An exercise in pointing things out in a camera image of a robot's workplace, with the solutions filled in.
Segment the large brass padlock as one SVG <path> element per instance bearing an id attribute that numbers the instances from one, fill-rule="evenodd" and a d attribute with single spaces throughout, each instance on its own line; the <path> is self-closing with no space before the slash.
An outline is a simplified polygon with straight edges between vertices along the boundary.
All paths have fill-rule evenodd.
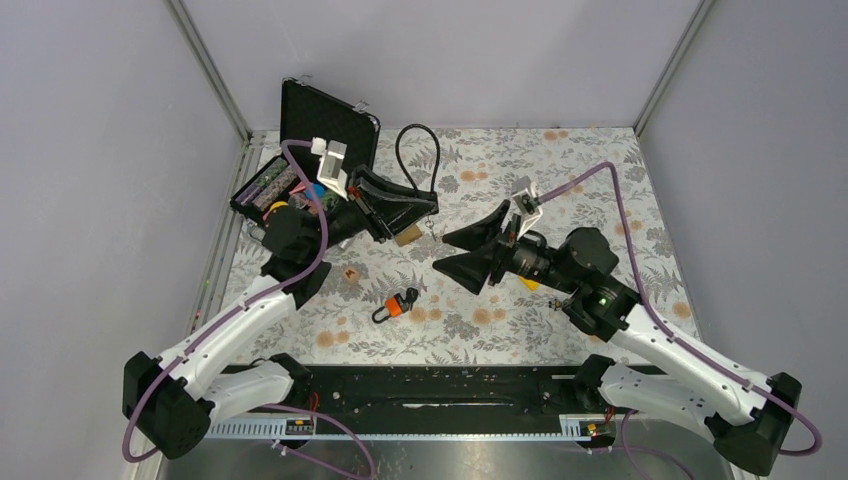
<path id="1" fill-rule="evenodd" d="M 417 224 L 413 224 L 410 227 L 403 230 L 401 233 L 397 234 L 394 237 L 394 241 L 398 246 L 404 247 L 404 246 L 407 246 L 409 244 L 416 242 L 422 236 L 423 236 L 423 232 L 420 229 L 420 227 Z"/>

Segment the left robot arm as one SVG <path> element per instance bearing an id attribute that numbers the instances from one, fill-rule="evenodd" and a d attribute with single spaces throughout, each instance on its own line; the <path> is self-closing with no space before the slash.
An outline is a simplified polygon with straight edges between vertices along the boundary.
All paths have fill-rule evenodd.
<path id="1" fill-rule="evenodd" d="M 268 261 L 246 290 L 212 320 L 156 356 L 139 352 L 124 366 L 122 454 L 131 463 L 156 453 L 191 451 L 210 427 L 250 410 L 280 404 L 296 411 L 310 385 L 296 363 L 270 359 L 235 374 L 223 371 L 272 324 L 296 313 L 321 289 L 327 250 L 366 231 L 383 243 L 438 211 L 433 189 L 398 185 L 360 165 L 352 172 L 320 167 L 314 178 L 290 166 L 309 194 L 334 193 L 331 210 L 310 213 L 286 204 L 268 211 Z"/>

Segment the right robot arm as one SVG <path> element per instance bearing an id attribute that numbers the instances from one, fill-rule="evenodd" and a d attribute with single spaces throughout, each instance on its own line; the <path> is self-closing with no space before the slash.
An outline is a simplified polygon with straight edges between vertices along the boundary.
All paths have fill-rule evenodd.
<path id="1" fill-rule="evenodd" d="M 492 214 L 443 238 L 457 248 L 436 271 L 473 294 L 514 274 L 566 295 L 562 312 L 579 331 L 625 349 L 661 369 L 653 380 L 607 357 L 580 367 L 575 402 L 597 412 L 605 405 L 636 410 L 685 428 L 726 461 L 766 477 L 793 418 L 800 383 L 787 373 L 766 375 L 735 362 L 655 313 L 614 275 L 618 264 L 594 227 L 572 230 L 558 247 L 524 230 L 502 203 Z"/>

